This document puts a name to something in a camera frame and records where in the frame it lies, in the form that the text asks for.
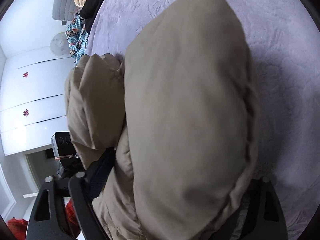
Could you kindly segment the white wardrobe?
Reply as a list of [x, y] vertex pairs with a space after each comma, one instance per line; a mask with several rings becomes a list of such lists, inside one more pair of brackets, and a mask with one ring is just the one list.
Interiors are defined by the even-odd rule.
[[1, 81], [1, 140], [5, 155], [51, 145], [67, 131], [65, 80], [74, 66], [68, 55], [44, 47], [6, 60]]

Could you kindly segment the white round fan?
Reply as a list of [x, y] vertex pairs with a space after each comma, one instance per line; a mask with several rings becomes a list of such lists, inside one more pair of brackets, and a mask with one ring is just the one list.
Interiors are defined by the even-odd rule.
[[56, 34], [50, 42], [49, 49], [55, 56], [69, 54], [69, 43], [65, 33]]

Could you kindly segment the blue monkey print cloth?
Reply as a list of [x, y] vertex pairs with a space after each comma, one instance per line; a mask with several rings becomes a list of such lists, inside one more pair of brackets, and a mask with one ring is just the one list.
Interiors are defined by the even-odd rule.
[[89, 37], [89, 33], [85, 27], [85, 19], [79, 13], [67, 25], [65, 35], [69, 43], [69, 56], [74, 60], [75, 64], [78, 64], [86, 52]]

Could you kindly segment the beige puffer jacket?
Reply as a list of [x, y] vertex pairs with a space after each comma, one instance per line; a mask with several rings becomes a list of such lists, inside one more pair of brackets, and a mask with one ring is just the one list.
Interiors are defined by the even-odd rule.
[[226, 0], [177, 0], [124, 61], [84, 55], [65, 82], [84, 167], [116, 162], [93, 209], [111, 239], [208, 239], [239, 208], [257, 161], [255, 73]]

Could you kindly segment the black folded garment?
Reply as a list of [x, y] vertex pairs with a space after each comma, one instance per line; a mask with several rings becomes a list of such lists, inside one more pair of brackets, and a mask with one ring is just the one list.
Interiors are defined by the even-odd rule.
[[86, 0], [80, 11], [81, 18], [85, 20], [85, 28], [88, 34], [91, 32], [92, 25], [103, 1], [104, 0]]

